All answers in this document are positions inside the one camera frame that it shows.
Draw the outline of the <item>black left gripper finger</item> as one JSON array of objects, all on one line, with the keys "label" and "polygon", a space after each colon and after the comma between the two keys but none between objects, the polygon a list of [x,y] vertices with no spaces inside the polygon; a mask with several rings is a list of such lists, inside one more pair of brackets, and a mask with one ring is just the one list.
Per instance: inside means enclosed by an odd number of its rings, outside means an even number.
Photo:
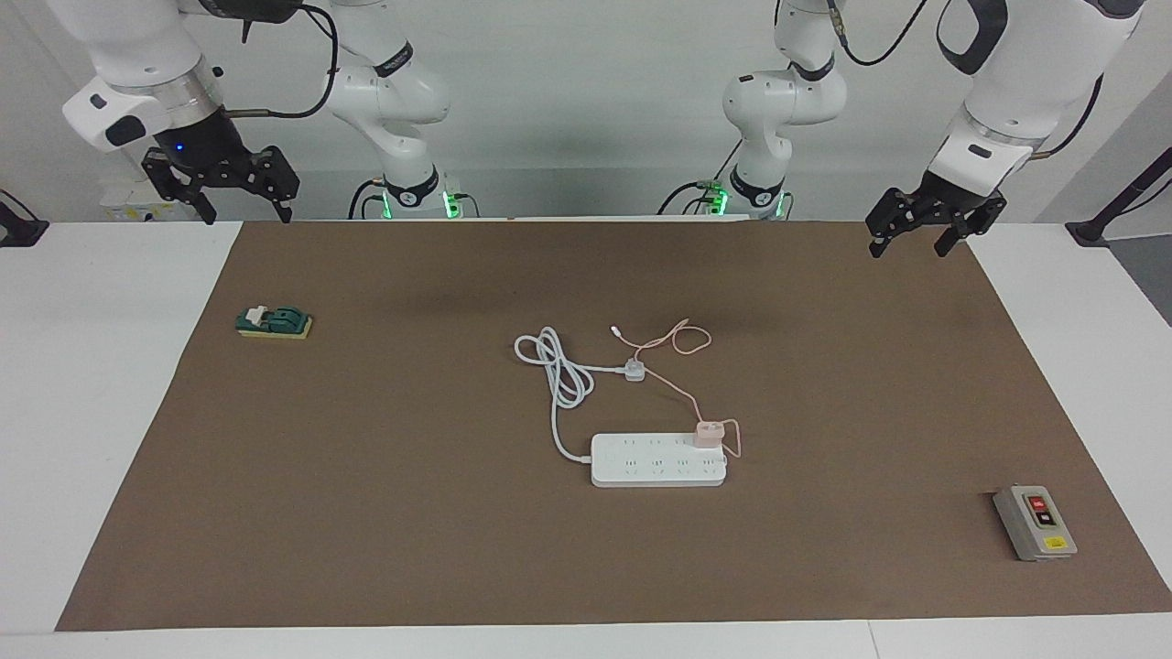
[{"label": "black left gripper finger", "polygon": [[952,212],[950,226],[934,242],[935,254],[946,257],[946,254],[950,254],[950,250],[959,242],[963,242],[970,236],[986,235],[992,230],[993,223],[997,220],[1006,205],[1006,199],[990,199],[970,210],[970,213]]},{"label": "black left gripper finger", "polygon": [[927,196],[919,191],[905,193],[897,188],[887,189],[865,218],[872,258],[883,257],[884,250],[897,236],[920,227],[926,213]]}]

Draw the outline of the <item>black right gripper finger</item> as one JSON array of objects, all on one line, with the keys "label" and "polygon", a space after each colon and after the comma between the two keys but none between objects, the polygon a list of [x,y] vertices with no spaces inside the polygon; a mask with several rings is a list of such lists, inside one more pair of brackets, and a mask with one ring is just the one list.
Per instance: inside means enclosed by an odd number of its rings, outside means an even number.
[{"label": "black right gripper finger", "polygon": [[206,225],[214,225],[217,211],[202,192],[200,181],[180,181],[176,174],[173,163],[168,158],[162,149],[148,149],[142,158],[142,169],[163,201],[179,201],[192,208],[202,222]]},{"label": "black right gripper finger", "polygon": [[294,168],[289,165],[280,147],[265,147],[250,156],[250,191],[270,201],[275,209],[277,219],[289,224],[293,210],[289,204],[297,199],[300,179]]}]

